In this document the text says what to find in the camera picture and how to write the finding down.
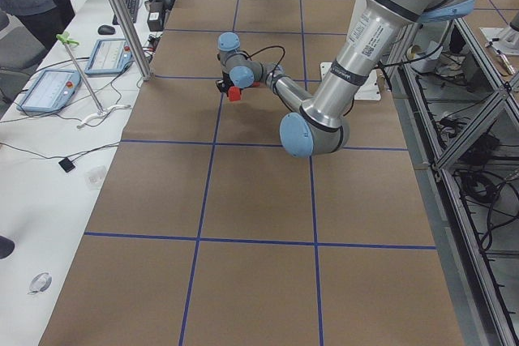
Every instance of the industrial robot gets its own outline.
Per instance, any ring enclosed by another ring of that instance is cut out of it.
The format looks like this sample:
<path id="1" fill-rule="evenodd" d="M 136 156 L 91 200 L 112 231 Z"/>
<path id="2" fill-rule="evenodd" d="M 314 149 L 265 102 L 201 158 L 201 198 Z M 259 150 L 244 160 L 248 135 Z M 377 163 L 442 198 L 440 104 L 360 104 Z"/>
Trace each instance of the industrial robot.
<path id="1" fill-rule="evenodd" d="M 256 83 L 266 84 L 291 111 L 281 121 L 280 136 L 292 156 L 332 153 L 345 145 L 350 129 L 344 114 L 404 26 L 459 18 L 475 4 L 475 0 L 366 1 L 366 9 L 315 95 L 294 82 L 279 64 L 252 61 L 241 50 L 238 35 L 226 32 L 219 37 L 220 91 L 229 95 L 236 88 L 241 92 Z"/>

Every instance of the computer mouse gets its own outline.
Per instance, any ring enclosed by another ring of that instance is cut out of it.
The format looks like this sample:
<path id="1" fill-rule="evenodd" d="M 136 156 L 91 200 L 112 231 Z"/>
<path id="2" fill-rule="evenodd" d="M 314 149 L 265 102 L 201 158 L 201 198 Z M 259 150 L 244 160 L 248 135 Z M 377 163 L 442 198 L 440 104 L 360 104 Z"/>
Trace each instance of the computer mouse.
<path id="1" fill-rule="evenodd" d="M 110 26 L 108 24 L 102 24 L 98 29 L 97 33 L 101 34 L 102 36 L 111 36 L 112 34 L 115 34 L 115 27 Z"/>

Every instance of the black connector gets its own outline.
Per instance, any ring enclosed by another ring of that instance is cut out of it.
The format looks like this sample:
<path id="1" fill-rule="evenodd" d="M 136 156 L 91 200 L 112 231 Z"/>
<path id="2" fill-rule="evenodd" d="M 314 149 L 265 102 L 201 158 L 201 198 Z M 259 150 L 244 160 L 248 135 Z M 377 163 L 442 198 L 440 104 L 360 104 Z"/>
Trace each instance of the black connector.
<path id="1" fill-rule="evenodd" d="M 62 167 L 62 169 L 69 173 L 73 168 L 75 168 L 75 165 L 68 159 L 68 157 L 65 157 L 63 160 L 59 161 L 59 166 Z"/>

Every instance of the blue cap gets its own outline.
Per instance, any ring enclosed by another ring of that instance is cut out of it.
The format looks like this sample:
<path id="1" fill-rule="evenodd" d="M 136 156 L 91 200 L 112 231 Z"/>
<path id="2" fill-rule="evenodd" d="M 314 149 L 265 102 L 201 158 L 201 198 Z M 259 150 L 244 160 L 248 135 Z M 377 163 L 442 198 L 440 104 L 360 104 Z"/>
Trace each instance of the blue cap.
<path id="1" fill-rule="evenodd" d="M 246 66 L 235 66 L 230 70 L 229 76 L 240 89 L 248 88 L 254 83 L 254 73 Z"/>
<path id="2" fill-rule="evenodd" d="M 281 143 L 294 157 L 309 157 L 314 151 L 314 137 L 307 121 L 298 113 L 289 113 L 279 126 Z"/>
<path id="3" fill-rule="evenodd" d="M 233 32 L 224 32 L 218 38 L 218 49 L 222 52 L 230 52 L 240 47 L 240 39 Z"/>

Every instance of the office chair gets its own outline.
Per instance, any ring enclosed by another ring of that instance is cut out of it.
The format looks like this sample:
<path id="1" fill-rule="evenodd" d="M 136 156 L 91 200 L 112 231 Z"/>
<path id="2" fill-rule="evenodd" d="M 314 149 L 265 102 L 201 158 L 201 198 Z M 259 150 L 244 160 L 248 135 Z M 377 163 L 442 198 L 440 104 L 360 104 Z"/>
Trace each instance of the office chair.
<path id="1" fill-rule="evenodd" d="M 0 99 L 7 104 L 16 98 L 47 54 L 24 26 L 9 24 L 9 17 L 0 10 Z"/>

